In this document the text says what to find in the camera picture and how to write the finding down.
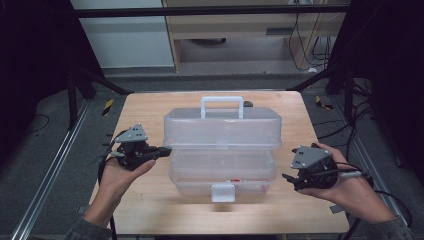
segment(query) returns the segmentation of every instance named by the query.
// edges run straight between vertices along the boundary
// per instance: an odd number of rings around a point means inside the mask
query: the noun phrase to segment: sleeve
[[[100,227],[85,221],[80,218],[75,225],[66,234],[66,240],[101,240],[109,239],[111,230],[108,228]]]
[[[377,224],[365,224],[364,232],[367,239],[381,240],[412,240],[415,239],[412,232],[403,219],[398,216],[392,221]]]

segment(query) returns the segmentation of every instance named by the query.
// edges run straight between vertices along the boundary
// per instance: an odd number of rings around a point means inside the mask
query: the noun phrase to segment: wooden table
[[[141,123],[152,146],[163,145],[163,117],[178,107],[199,107],[202,96],[242,96],[257,107],[269,107],[283,119],[283,146],[274,151],[279,173],[290,168],[298,145],[317,141],[298,92],[171,92],[127,97],[115,129]],[[237,196],[236,203],[212,203],[210,197],[181,196],[169,180],[170,158],[160,158],[137,179],[122,198],[114,217],[118,234],[278,234],[343,233],[349,228],[343,213],[332,214],[330,202],[304,196],[281,176],[265,195]]]

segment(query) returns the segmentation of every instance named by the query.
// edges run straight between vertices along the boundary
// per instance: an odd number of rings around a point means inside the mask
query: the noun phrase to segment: black metal bar
[[[227,14],[276,14],[276,13],[338,13],[351,10],[350,4],[311,5],[250,5],[250,6],[201,6],[164,8],[76,9],[51,11],[49,14],[78,18],[152,17]]]

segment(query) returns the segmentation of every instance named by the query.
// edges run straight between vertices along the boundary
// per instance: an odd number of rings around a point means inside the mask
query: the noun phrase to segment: white wall
[[[162,7],[160,0],[71,0],[75,9]],[[164,17],[81,18],[102,68],[173,67]]]

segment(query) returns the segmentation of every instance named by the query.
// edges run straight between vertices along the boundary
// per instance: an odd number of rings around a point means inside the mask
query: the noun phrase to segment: transparent plastic box
[[[206,109],[236,101],[238,108]],[[203,97],[200,108],[176,108],[164,117],[164,146],[172,147],[169,177],[182,195],[265,194],[277,177],[282,119],[269,108],[243,107],[242,97]]]

